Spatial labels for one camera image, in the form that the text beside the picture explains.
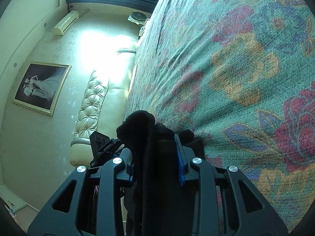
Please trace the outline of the white air conditioner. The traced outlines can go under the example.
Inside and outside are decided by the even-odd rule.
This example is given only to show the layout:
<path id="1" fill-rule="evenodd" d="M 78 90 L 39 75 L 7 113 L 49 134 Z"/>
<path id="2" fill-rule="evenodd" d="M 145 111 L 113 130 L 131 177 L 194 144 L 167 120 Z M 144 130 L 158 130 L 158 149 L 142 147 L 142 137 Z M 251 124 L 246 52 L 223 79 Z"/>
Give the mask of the white air conditioner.
<path id="1" fill-rule="evenodd" d="M 63 36 L 67 30 L 79 19 L 80 15 L 77 11 L 69 12 L 60 22 L 58 22 L 54 29 L 55 36 Z"/>

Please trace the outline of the cream tufted headboard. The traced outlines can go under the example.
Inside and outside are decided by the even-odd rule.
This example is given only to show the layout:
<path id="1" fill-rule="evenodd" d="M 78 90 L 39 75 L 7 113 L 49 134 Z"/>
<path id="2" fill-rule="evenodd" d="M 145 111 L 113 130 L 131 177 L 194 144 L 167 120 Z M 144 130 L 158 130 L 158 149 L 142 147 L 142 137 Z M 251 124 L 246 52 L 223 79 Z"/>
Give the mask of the cream tufted headboard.
<path id="1" fill-rule="evenodd" d="M 121 35 L 115 41 L 114 51 L 102 67 L 92 72 L 84 92 L 70 144 L 69 162 L 74 167 L 89 166 L 93 160 L 93 132 L 116 138 L 116 128 L 125 117 L 138 40 Z"/>

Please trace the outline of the framed wedding photo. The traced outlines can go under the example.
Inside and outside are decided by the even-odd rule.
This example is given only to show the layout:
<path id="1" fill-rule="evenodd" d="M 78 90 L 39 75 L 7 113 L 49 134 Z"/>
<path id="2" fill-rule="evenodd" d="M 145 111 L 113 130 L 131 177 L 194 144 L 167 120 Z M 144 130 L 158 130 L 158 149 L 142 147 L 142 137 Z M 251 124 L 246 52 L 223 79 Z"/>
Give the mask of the framed wedding photo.
<path id="1" fill-rule="evenodd" d="M 70 70 L 71 65 L 30 62 L 12 103 L 52 117 Z"/>

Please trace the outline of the black pants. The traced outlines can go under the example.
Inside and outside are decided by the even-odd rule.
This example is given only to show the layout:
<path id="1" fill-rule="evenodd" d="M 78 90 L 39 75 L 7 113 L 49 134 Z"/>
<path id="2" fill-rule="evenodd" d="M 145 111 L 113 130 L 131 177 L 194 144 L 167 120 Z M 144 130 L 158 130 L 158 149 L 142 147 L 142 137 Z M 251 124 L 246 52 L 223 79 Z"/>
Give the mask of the black pants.
<path id="1" fill-rule="evenodd" d="M 143 110 L 116 132 L 134 160 L 134 185 L 124 191 L 126 234 L 191 235 L 195 189 L 179 182 L 175 132 Z"/>

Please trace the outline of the white desk fan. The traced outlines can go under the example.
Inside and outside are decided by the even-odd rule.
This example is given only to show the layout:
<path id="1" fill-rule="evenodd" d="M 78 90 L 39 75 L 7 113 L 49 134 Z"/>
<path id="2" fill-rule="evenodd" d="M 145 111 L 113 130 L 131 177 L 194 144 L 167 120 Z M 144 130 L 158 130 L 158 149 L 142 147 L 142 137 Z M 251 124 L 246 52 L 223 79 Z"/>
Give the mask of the white desk fan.
<path id="1" fill-rule="evenodd" d="M 137 24 L 138 26 L 144 26 L 147 21 L 149 21 L 150 18 L 147 18 L 147 16 L 142 12 L 132 12 L 128 16 L 128 21 Z"/>

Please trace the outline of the white power strip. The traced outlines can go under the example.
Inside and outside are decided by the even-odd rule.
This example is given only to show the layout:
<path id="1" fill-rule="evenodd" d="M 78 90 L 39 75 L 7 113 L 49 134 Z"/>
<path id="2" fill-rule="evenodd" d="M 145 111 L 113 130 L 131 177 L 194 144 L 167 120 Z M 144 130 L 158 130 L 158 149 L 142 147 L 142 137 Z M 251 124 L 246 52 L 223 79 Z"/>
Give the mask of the white power strip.
<path id="1" fill-rule="evenodd" d="M 151 24 L 151 20 L 150 19 L 146 19 L 146 21 L 144 22 L 144 25 L 140 28 L 140 31 L 139 31 L 139 34 L 138 34 L 138 39 L 139 40 L 145 34 L 145 32 L 149 28 L 150 24 Z"/>

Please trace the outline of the floral bedspread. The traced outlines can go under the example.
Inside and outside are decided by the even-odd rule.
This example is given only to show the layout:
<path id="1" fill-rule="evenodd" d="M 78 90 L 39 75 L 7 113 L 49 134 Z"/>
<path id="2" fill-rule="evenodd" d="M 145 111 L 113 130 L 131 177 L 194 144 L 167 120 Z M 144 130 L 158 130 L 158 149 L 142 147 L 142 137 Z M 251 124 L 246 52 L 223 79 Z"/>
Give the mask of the floral bedspread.
<path id="1" fill-rule="evenodd" d="M 159 0 L 127 114 L 145 110 L 238 166 L 288 230 L 314 200 L 314 16 L 304 0 Z"/>

